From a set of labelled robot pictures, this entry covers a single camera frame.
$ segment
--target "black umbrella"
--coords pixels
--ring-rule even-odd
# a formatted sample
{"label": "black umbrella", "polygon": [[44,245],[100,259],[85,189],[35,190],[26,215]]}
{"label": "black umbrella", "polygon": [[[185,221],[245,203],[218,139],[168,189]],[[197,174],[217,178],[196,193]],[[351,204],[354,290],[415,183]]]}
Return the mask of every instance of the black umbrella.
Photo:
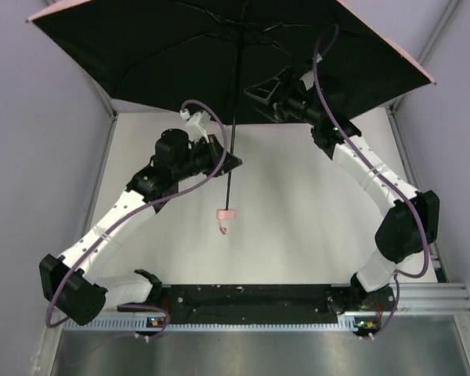
{"label": "black umbrella", "polygon": [[110,97],[173,111],[198,99],[225,124],[268,122],[243,89],[304,72],[331,24],[320,72],[339,80],[348,118],[431,81],[337,0],[61,0],[30,20]]}

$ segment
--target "purple cable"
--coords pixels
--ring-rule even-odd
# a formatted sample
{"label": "purple cable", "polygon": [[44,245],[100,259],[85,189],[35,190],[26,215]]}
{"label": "purple cable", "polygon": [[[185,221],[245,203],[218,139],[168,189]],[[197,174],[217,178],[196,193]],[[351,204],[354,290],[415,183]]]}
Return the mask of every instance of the purple cable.
{"label": "purple cable", "polygon": [[[124,305],[120,305],[120,307],[121,308],[147,309],[149,311],[161,312],[165,315],[165,324],[162,326],[162,328],[158,332],[156,332],[156,331],[150,332],[151,336],[149,338],[151,338],[151,339],[156,339],[158,336],[162,335],[164,333],[165,329],[168,327],[168,325],[171,322],[170,315],[167,312],[165,312],[162,308],[153,307],[151,305],[143,305],[143,304],[124,304]],[[110,342],[114,341],[115,339],[119,339],[119,338],[123,338],[123,337],[135,337],[135,336],[136,336],[136,333],[131,333],[131,332],[125,332],[125,333],[119,333],[119,334],[113,335],[113,336],[109,337],[108,339],[102,340],[100,343],[98,343],[96,346],[94,346],[92,349],[90,349],[82,358],[78,358],[74,362],[72,362],[68,359],[66,347],[64,347],[63,348],[64,363],[68,367],[76,367],[77,365],[79,365],[84,360],[87,360],[87,358],[89,358],[96,351],[98,351],[102,347],[108,345]]]}
{"label": "purple cable", "polygon": [[[223,162],[225,161],[225,158],[226,158],[226,148],[228,147],[228,136],[226,135],[226,130],[225,130],[225,127],[224,125],[222,124],[221,120],[219,119],[218,115],[216,115],[214,113],[214,111],[209,107],[207,106],[206,104],[202,103],[202,102],[199,102],[198,100],[187,100],[185,103],[183,103],[183,105],[181,106],[181,109],[184,110],[186,108],[186,106],[188,104],[196,104],[200,107],[202,107],[204,110],[206,110],[215,120],[216,122],[218,123],[219,125],[219,128],[221,129],[221,133],[222,133],[222,142],[223,142],[223,151],[222,151],[222,154],[221,154],[221,159],[219,160],[219,163],[216,165],[215,169],[212,170],[212,172],[204,179],[202,180],[201,182],[195,184],[194,186],[182,191],[182,192],[178,192],[178,193],[174,193],[174,194],[171,194],[167,197],[162,197],[162,198],[159,198],[158,200],[155,200],[155,201],[151,201],[147,204],[144,204],[143,206],[140,206],[139,208],[137,209],[134,209],[133,211],[129,212],[128,214],[124,215],[122,218],[120,218],[118,221],[116,221],[106,232],[104,235],[110,235],[116,228],[118,228],[123,222],[127,221],[128,219],[130,219],[131,217],[133,217],[134,215],[136,215],[137,213],[139,212],[142,212],[143,210],[145,209],[148,209],[148,208],[151,208],[152,206],[156,205],[156,204],[161,204],[163,202],[167,202],[167,201],[170,201],[172,200],[173,198],[177,198],[177,197],[181,197],[181,196],[184,196],[185,194],[188,194],[190,192],[193,192],[194,190],[196,190],[197,188],[200,188],[201,186],[203,186],[206,182],[208,182],[209,180],[211,180],[219,171],[219,169],[221,168]],[[68,281],[68,279],[70,278],[71,274],[73,274],[75,272],[75,270],[78,269],[78,267],[85,261],[86,258],[88,258],[96,249],[97,247],[101,244],[101,242],[103,241],[103,238],[100,237],[98,240],[96,240],[96,242],[76,261],[75,264],[73,264],[73,266],[70,268],[70,270],[68,270],[68,272],[65,274],[65,276],[63,277],[63,279],[61,280],[59,286],[57,287],[56,289],[56,292],[54,293],[50,303],[49,303],[49,307],[47,308],[47,314],[45,316],[45,325],[46,327],[58,327],[59,325],[61,325],[62,323],[65,323],[66,321],[69,320],[69,317],[65,317],[64,319],[62,320],[59,320],[57,323],[52,323],[51,320],[52,320],[52,315],[54,313],[54,309],[56,307],[56,303],[57,303],[57,299],[59,299],[60,297],[60,294],[61,294],[61,291],[64,289],[64,286],[66,286],[66,283]]]}
{"label": "purple cable", "polygon": [[[334,25],[334,36],[332,38],[331,43],[327,47],[326,51],[329,50],[329,48],[336,42],[336,39],[338,38],[339,34],[339,26],[335,23]],[[319,54],[319,47],[320,43],[322,42],[322,39],[324,38],[324,35],[326,31],[329,29],[326,29],[317,39],[316,44],[315,44],[315,49],[313,50],[313,59],[316,59],[316,56]],[[327,116],[331,119],[332,123],[336,128],[338,128],[339,134],[342,135],[342,138],[350,145],[352,150],[359,156],[360,160],[384,183],[386,184],[391,190],[393,190],[395,193],[399,195],[400,198],[406,203],[407,207],[409,208],[411,214],[414,217],[414,220],[416,221],[416,226],[418,227],[418,232],[420,233],[421,237],[421,242],[423,244],[423,255],[424,255],[424,261],[423,261],[423,269],[421,270],[420,273],[417,274],[410,274],[407,272],[404,272],[402,270],[397,269],[396,272],[398,274],[401,274],[403,276],[409,277],[409,278],[421,278],[423,277],[427,270],[428,270],[428,265],[430,263],[430,247],[428,245],[428,241],[426,240],[426,235],[425,235],[425,228],[423,227],[423,223],[421,222],[421,218],[418,214],[418,211],[416,210],[415,206],[413,205],[412,202],[409,201],[409,199],[406,197],[402,191],[397,188],[392,182],[390,182],[387,178],[385,178],[370,162],[369,160],[362,154],[362,152],[359,150],[359,148],[353,143],[353,141],[346,135],[345,131],[339,124],[339,121],[336,120],[334,117],[331,108],[327,104],[327,101],[324,97],[324,94],[322,93],[322,89],[320,88],[320,81],[319,81],[319,74],[317,71],[316,63],[313,64],[313,80],[315,81],[315,89],[317,94],[319,95],[320,102],[322,103],[322,106],[327,112]]]}
{"label": "purple cable", "polygon": [[392,321],[392,318],[393,318],[393,315],[395,314],[395,311],[397,310],[397,306],[399,305],[399,300],[400,300],[400,284],[399,284],[399,280],[398,280],[398,276],[397,276],[397,273],[394,273],[393,274],[393,279],[395,281],[395,300],[393,301],[393,307],[392,307],[392,310],[390,311],[390,314],[389,316],[386,318],[385,322],[383,323],[383,325],[379,328],[379,331],[377,331],[376,333],[374,333],[371,336],[369,336],[368,338],[372,339],[372,340],[375,340],[377,339],[381,333],[383,333],[387,326],[390,324],[390,321]]}

